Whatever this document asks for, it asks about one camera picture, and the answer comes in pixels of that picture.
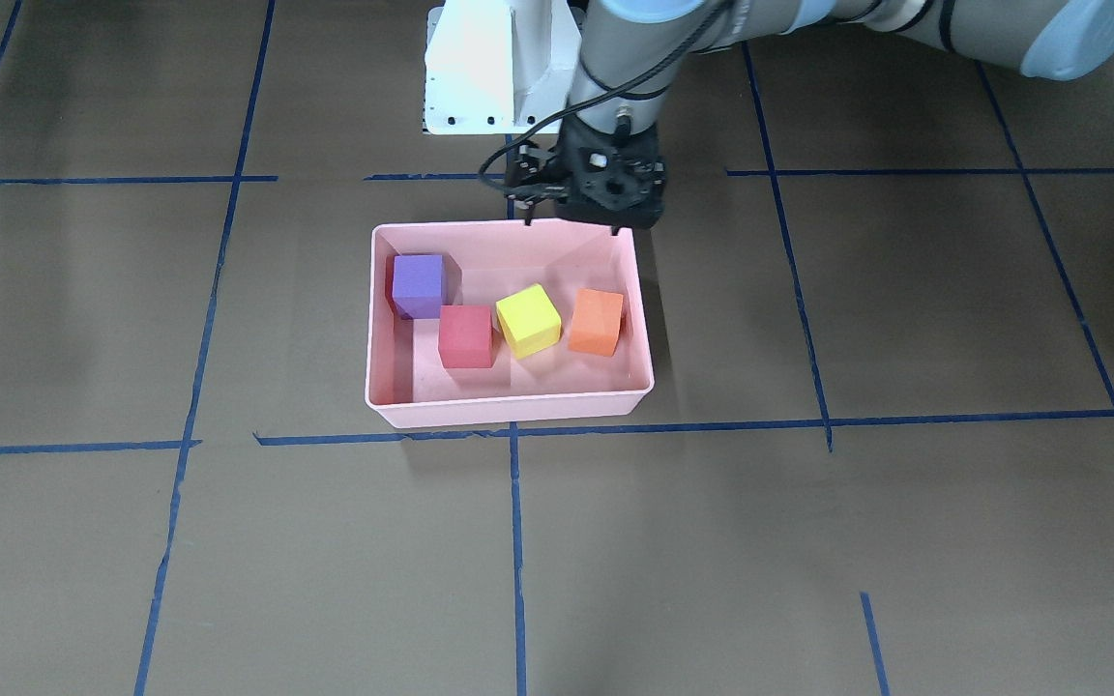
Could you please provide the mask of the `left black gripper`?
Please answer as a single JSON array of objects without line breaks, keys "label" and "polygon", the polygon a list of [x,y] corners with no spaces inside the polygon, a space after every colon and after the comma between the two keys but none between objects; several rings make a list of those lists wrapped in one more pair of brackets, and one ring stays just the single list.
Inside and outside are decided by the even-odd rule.
[{"label": "left black gripper", "polygon": [[[561,220],[623,228],[649,229],[664,210],[666,161],[659,150],[656,125],[631,133],[619,144],[576,118],[561,124],[556,145],[558,171],[565,193],[554,202]],[[522,206],[522,225],[531,226],[538,206]]]}]

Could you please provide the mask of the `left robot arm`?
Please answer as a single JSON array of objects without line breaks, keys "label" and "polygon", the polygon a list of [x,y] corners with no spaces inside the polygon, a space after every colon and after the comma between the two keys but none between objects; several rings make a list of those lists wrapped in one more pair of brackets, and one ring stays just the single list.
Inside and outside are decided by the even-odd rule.
[{"label": "left robot arm", "polygon": [[1114,56],[1114,1],[588,1],[569,95],[504,150],[498,190],[525,210],[613,232],[658,223],[668,168],[659,115],[691,53],[859,24],[1016,73],[1071,82]]}]

